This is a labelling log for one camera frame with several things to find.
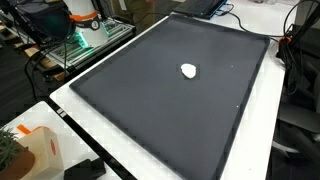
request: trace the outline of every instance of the black device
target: black device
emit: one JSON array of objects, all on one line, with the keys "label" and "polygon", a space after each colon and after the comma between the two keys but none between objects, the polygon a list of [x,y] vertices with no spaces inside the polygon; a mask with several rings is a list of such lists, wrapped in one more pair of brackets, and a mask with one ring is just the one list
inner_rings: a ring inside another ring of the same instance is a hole
[{"label": "black device", "polygon": [[173,11],[191,17],[210,19],[225,2],[226,0],[186,0]]},{"label": "black device", "polygon": [[65,41],[75,30],[63,1],[0,0],[0,8],[13,17],[13,26],[30,36],[40,48]]},{"label": "black device", "polygon": [[300,76],[306,78],[310,86],[304,87],[304,83],[297,83],[299,86],[296,85],[298,87],[291,94],[292,96],[288,97],[288,100],[283,98],[279,106],[278,126],[276,126],[274,136],[274,141],[281,145],[276,148],[286,152],[286,156],[289,154],[289,157],[298,157],[299,160],[306,158],[317,166],[320,164],[320,140],[318,138],[320,134],[320,64],[317,38],[319,30],[311,29],[311,27],[319,17],[320,6],[317,3],[317,7],[305,23],[302,26],[294,26],[291,41],[284,42],[287,43],[293,55],[301,57],[299,63],[295,63],[294,66],[297,69],[303,69]]},{"label": "black device", "polygon": [[104,162],[86,159],[64,171],[64,180],[95,180],[106,173]]},{"label": "black device", "polygon": [[184,179],[218,179],[269,42],[172,15],[70,87]]}]

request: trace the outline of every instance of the floor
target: floor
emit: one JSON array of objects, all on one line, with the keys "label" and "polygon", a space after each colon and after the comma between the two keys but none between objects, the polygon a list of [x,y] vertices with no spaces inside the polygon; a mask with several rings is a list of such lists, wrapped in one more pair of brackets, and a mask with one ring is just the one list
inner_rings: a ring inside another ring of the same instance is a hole
[{"label": "floor", "polygon": [[[156,12],[168,14],[177,5],[177,2],[170,0],[157,0]],[[307,10],[307,5],[298,9],[298,24],[303,22]],[[12,47],[4,46],[0,49],[0,127],[35,104],[30,83],[23,71],[26,61],[27,58],[17,54]],[[44,82],[39,73],[35,73],[35,81],[44,91],[37,91],[37,96],[44,101],[51,92],[62,85],[57,81]],[[279,152],[272,151],[266,179],[319,180],[318,172],[310,162],[289,161]]]},{"label": "floor", "polygon": [[[26,62],[27,57],[17,54],[11,46],[3,45],[0,49],[0,127],[36,103],[24,73]],[[34,79],[43,91],[36,91],[39,100],[46,101],[48,95],[62,85],[56,81],[44,82],[38,72],[34,73]]]}]

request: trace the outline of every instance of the green light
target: green light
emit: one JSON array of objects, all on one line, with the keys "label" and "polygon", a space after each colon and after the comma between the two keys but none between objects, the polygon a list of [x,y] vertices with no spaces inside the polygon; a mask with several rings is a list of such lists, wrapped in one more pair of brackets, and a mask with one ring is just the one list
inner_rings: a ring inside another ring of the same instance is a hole
[{"label": "green light", "polygon": [[106,26],[103,23],[100,23],[101,26],[103,27],[104,31],[106,32],[106,35],[109,36],[110,32],[108,31],[108,29],[106,28]]},{"label": "green light", "polygon": [[89,47],[89,45],[88,45],[87,41],[84,39],[82,33],[79,33],[79,32],[76,33],[76,34],[75,34],[75,37],[76,37],[77,40],[79,41],[79,44],[80,44],[80,46],[81,46],[82,48],[87,48],[87,47]]}]

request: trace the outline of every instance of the gray surface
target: gray surface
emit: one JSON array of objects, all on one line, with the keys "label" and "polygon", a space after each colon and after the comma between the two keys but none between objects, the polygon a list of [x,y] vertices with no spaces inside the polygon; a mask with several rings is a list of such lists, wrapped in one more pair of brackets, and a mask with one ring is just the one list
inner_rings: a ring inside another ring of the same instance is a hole
[{"label": "gray surface", "polygon": [[[170,17],[71,88],[182,177],[216,179],[268,44]],[[194,79],[183,63],[197,66]]]},{"label": "gray surface", "polygon": [[[296,24],[302,25],[305,22],[306,16],[308,14],[308,11],[311,5],[312,5],[312,2],[304,2],[298,6],[296,21],[295,21]],[[311,13],[316,7],[317,7],[317,4],[314,3],[314,5],[312,6]],[[320,21],[318,21],[315,25],[313,25],[312,28],[320,29]]]}]

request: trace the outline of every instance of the laptop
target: laptop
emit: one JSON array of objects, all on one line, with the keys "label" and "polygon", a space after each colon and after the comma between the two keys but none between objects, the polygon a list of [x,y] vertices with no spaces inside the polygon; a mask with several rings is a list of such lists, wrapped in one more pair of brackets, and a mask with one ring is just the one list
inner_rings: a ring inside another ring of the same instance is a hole
[{"label": "laptop", "polygon": [[226,1],[227,0],[186,0],[173,9],[173,11],[191,17],[211,19]]}]

